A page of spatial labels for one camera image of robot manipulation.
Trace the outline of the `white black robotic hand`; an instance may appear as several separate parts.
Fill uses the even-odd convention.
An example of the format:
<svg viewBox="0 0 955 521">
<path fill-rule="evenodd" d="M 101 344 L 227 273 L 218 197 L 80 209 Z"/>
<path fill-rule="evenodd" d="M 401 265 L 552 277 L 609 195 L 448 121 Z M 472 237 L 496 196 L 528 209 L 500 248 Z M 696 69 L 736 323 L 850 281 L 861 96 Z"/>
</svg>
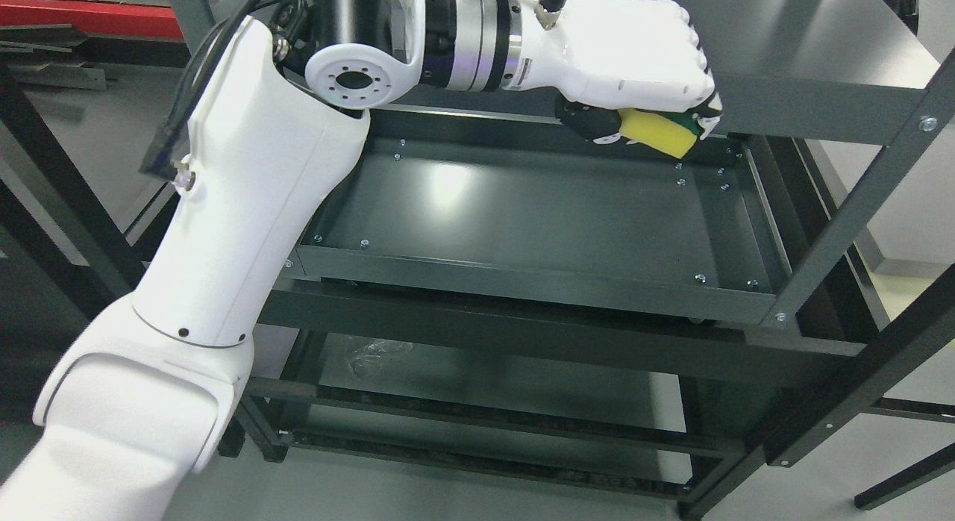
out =
<svg viewBox="0 0 955 521">
<path fill-rule="evenodd" d="M 619 134 L 624 108 L 686 113 L 703 130 L 700 140 L 719 123 L 713 73 L 689 12 L 675 1 L 566 0 L 552 28 L 540 24 L 537 0 L 510 1 L 521 49 L 504 89 L 555 89 L 556 116 L 587 141 L 635 144 Z"/>
</svg>

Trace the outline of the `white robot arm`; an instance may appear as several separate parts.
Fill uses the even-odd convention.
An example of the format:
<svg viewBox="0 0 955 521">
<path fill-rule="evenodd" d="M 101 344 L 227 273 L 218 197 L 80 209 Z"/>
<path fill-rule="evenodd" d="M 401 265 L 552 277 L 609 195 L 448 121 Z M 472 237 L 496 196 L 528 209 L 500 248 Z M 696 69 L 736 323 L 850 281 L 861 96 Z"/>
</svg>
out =
<svg viewBox="0 0 955 521">
<path fill-rule="evenodd" d="M 4 520 L 160 520 L 248 384 L 254 326 L 301 231 L 358 162 L 372 108 L 424 78 L 494 90 L 532 0 L 313 0 L 284 36 L 245 0 L 206 36 L 141 169 L 180 201 L 137 286 L 68 348 L 2 485 Z"/>
</svg>

